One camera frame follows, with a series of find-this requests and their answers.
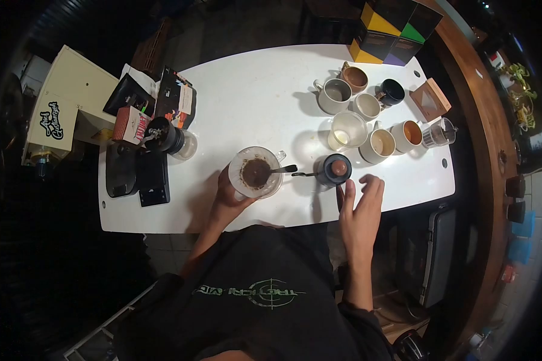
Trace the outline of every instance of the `black kettle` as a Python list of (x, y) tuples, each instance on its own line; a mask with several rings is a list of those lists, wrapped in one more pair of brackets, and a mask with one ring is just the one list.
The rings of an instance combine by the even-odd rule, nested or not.
[(317, 173), (293, 173), (292, 177), (317, 177), (319, 183), (336, 187), (351, 177), (351, 162), (345, 155), (334, 153), (319, 161)]

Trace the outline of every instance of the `gray case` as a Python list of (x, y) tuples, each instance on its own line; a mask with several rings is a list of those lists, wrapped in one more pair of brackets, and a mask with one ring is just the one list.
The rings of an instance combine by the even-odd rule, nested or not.
[(397, 285), (426, 308), (441, 301), (446, 291), (455, 219), (455, 210), (440, 210), (429, 216), (427, 229), (408, 222), (398, 230)]

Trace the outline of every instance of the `coffee filter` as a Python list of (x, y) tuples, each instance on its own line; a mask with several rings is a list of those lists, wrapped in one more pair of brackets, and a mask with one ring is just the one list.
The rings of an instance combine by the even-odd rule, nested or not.
[(271, 151), (263, 147), (249, 147), (241, 150), (235, 155), (229, 164), (229, 180), (233, 187), (242, 195), (249, 198), (266, 198), (275, 193), (283, 181), (283, 173), (271, 173), (267, 183), (255, 190), (245, 184), (241, 177), (241, 170), (247, 161), (262, 159), (271, 166), (271, 169), (280, 167), (279, 161)]

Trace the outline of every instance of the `person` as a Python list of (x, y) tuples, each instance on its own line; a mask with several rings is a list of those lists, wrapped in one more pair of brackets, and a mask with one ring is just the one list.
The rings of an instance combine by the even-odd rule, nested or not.
[(262, 225), (223, 232), (257, 201), (235, 199), (225, 168), (180, 276), (160, 277), (119, 326), (118, 359), (392, 360), (371, 281), (384, 182), (368, 174), (360, 184), (355, 209), (354, 182), (337, 189), (349, 273), (336, 304), (325, 233)]

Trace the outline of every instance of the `glass jar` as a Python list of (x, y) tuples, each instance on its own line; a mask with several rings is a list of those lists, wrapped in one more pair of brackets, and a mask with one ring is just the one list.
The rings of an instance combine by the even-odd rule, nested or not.
[(195, 137), (195, 134), (186, 129), (180, 129), (180, 131), (184, 136), (184, 141), (181, 149), (174, 153), (173, 157), (181, 161), (186, 161), (195, 155), (195, 152), (197, 151), (197, 138)]

